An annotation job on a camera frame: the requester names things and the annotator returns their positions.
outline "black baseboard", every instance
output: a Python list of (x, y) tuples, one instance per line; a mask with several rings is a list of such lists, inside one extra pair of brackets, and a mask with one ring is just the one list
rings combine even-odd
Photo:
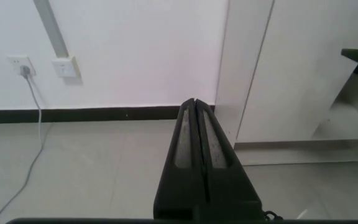
[[(42, 122), (176, 119), (180, 106), (42, 110)], [(35, 123), (38, 110), (0, 110), (1, 123)]]

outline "wall switch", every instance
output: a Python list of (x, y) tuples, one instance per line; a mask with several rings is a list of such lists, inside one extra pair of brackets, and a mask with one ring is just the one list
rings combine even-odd
[(53, 67), (55, 68), (58, 77), (62, 78), (78, 78), (80, 71), (78, 69), (74, 57), (56, 58), (52, 60)]
[(35, 75), (34, 67), (32, 66), (30, 62), (30, 58), (26, 55), (8, 55), (7, 56), (8, 61), (13, 66), (13, 69), (15, 70), (16, 75), (20, 74), (20, 67), (22, 65), (28, 66), (30, 68), (30, 75)]

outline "white wall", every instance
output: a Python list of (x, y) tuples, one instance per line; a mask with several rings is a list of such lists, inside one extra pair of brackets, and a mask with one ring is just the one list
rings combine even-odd
[(81, 83), (57, 78), (31, 0), (0, 0), (0, 110), (35, 108), (6, 55), (27, 54), (44, 108), (214, 104), (227, 1), (51, 1)]

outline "tiled floor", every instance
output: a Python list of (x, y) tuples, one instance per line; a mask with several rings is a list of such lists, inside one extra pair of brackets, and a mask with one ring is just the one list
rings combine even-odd
[[(0, 216), (152, 218), (175, 121), (43, 124), (27, 188)], [(39, 150), (36, 124), (0, 124), (0, 208)], [(284, 218), (358, 218), (358, 163), (246, 167), (264, 209)]]

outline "power cord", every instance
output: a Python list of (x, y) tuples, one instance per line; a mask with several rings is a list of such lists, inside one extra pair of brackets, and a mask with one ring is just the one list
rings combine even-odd
[(272, 211), (266, 211), (264, 212), (264, 216), (265, 216), (265, 220), (266, 221), (270, 221), (271, 218), (269, 217), (269, 215), (273, 215), (273, 221), (279, 221), (279, 220), (284, 220), (283, 217), (281, 217), (280, 215), (277, 215), (276, 213), (272, 212)]
[(34, 103), (35, 105), (37, 105), (37, 108), (38, 108), (38, 113), (39, 113), (39, 116), (38, 116), (38, 138), (39, 138), (39, 141), (40, 141), (40, 151), (38, 152), (38, 154), (36, 155), (36, 157), (34, 158), (34, 160), (32, 161), (31, 165), (30, 165), (30, 168), (29, 170), (27, 171), (27, 176), (25, 178), (25, 181), (23, 183), (23, 186), (19, 189), (19, 191), (17, 191), (17, 193), (0, 209), (0, 215), (2, 214), (3, 211), (5, 211), (6, 207), (25, 189), (25, 187), (27, 186), (27, 184), (29, 183), (29, 179), (30, 179), (30, 175), (31, 175), (31, 172), (32, 172), (32, 168), (35, 164), (35, 162), (37, 161), (38, 157), (41, 155), (41, 152), (43, 151), (44, 149), (44, 144), (42, 142), (42, 136), (41, 136), (41, 119), (42, 119), (42, 110), (38, 104), (38, 101), (34, 95), (34, 90), (32, 89), (32, 85), (29, 81), (29, 78), (30, 78), (30, 68), (25, 66), (25, 65), (22, 65), (20, 67), (20, 74), (24, 77), (24, 79), (27, 81), (27, 83), (29, 84), (29, 87), (30, 87), (30, 91), (31, 91), (31, 95), (34, 99)]

